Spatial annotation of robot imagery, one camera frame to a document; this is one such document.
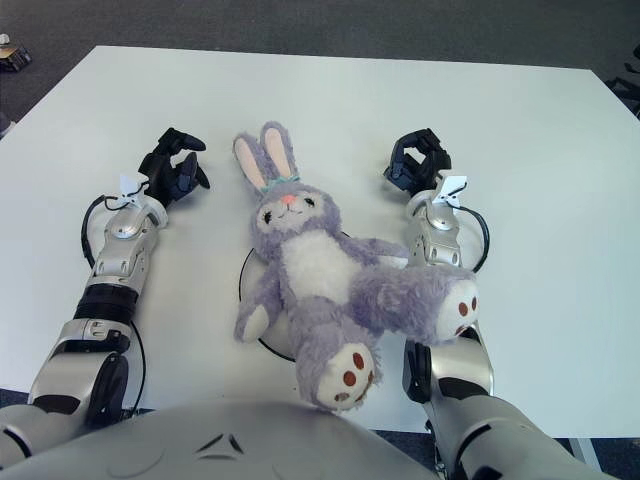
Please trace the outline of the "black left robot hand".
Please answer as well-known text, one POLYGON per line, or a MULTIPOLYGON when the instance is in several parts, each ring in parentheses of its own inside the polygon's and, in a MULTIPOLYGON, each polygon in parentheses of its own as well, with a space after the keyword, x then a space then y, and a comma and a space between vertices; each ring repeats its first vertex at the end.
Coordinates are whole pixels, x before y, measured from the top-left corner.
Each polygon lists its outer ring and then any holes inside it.
POLYGON ((167 208, 197 186, 209 189, 209 180, 197 161, 197 152, 205 149, 200 139, 168 128, 139 167, 138 172, 148 178, 145 194, 167 208))

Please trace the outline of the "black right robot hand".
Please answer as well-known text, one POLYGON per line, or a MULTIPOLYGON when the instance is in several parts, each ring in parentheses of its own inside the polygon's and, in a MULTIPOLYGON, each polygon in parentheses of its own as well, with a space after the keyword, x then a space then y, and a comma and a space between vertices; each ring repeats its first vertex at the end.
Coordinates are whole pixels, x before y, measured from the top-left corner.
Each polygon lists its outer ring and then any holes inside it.
POLYGON ((440 170, 451 168, 451 157, 429 128, 399 138, 393 147, 384 177, 402 191, 415 195, 436 188, 440 170))

